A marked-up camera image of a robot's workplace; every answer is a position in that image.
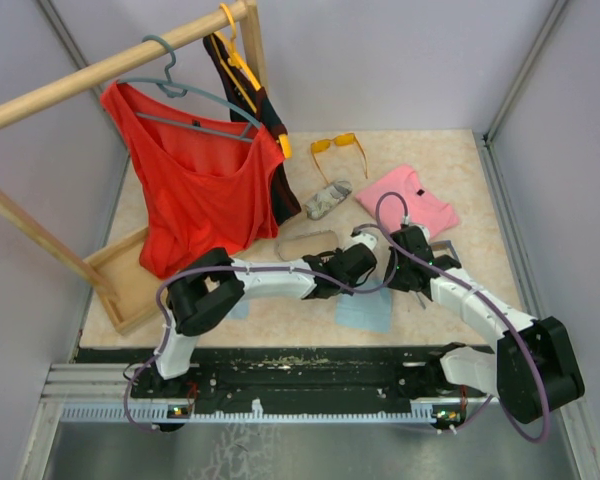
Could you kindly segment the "square blue cleaning cloth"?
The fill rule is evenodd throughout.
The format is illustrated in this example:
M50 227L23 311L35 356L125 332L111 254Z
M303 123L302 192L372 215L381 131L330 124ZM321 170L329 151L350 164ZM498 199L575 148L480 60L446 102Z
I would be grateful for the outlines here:
M342 295L336 303L337 325L388 333L391 328L392 297L387 288L370 294Z

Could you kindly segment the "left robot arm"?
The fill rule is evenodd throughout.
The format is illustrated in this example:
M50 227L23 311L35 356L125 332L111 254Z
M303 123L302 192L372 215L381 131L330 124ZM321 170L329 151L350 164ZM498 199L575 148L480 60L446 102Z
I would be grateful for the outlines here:
M377 266L375 244L365 240L290 262L253 263L214 248L163 282L156 303L165 332L154 352L152 383L164 395L181 394L199 338L239 303L261 298L329 299L361 290Z

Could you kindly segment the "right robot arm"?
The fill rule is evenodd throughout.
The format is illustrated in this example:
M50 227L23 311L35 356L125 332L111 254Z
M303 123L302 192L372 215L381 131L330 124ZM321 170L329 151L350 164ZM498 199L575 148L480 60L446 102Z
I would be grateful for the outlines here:
M426 372L441 396L466 385L496 397L516 421L529 424L585 393L565 325L537 319L499 300L449 255L435 256L423 230L404 225L390 236L389 288L418 292L457 315L490 347L450 344Z

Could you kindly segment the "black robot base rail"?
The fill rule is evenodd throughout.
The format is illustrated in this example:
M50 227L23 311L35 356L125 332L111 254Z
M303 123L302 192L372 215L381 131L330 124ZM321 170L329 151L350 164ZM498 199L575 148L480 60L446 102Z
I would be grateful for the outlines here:
M172 380L144 366L141 352L83 350L53 366L42 397L69 422L129 422L156 432L188 424L394 424L453 433L488 404L502 404L518 424L539 419L583 395L573 358L534 346L544 382L537 392L524 359L498 366L500 389L441 371L440 347L201 348Z

